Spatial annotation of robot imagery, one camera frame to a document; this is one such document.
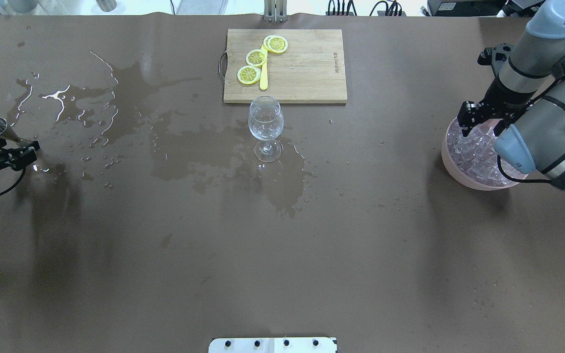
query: light blue joint cover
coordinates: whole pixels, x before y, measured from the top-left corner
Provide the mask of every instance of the light blue joint cover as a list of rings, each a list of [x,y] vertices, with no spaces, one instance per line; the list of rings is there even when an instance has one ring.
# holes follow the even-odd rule
[[[545,1],[527,23],[527,32],[540,38],[565,38],[565,0]]]
[[[509,125],[509,128],[496,139],[494,150],[522,174],[529,174],[536,170],[536,163],[533,161],[531,152],[513,124]]]

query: clear glass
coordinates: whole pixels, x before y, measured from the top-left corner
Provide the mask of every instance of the clear glass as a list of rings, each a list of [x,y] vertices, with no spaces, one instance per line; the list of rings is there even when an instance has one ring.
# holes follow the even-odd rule
[[[281,105],[270,96],[260,96],[250,103],[247,125],[252,135],[260,141],[254,147],[256,158],[273,162],[280,157],[283,146],[276,140],[284,127]]]

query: tabletop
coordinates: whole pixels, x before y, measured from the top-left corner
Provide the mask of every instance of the tabletop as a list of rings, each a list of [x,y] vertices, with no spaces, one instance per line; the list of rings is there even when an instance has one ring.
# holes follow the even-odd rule
[[[470,190],[439,149],[525,23],[0,16],[0,116],[42,147],[0,197],[0,352],[565,352],[565,194]],[[272,27],[342,29],[348,103],[283,105],[263,164],[217,65]]]

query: metal bracket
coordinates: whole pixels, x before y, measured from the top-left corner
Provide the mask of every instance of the metal bracket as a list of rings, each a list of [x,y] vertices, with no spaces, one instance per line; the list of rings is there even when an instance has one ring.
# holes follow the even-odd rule
[[[265,22],[287,22],[287,0],[265,0]]]

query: wooden cutting board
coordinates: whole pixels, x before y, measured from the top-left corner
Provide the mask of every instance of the wooden cutting board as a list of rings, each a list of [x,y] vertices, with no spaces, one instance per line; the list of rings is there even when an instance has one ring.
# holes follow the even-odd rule
[[[240,83],[237,72],[247,65],[246,54],[260,49],[269,34],[284,36],[289,41],[284,53],[267,54],[269,87],[260,90],[258,82]],[[250,103],[258,96],[272,96],[280,103],[348,101],[341,29],[229,29],[226,45],[226,103]]]

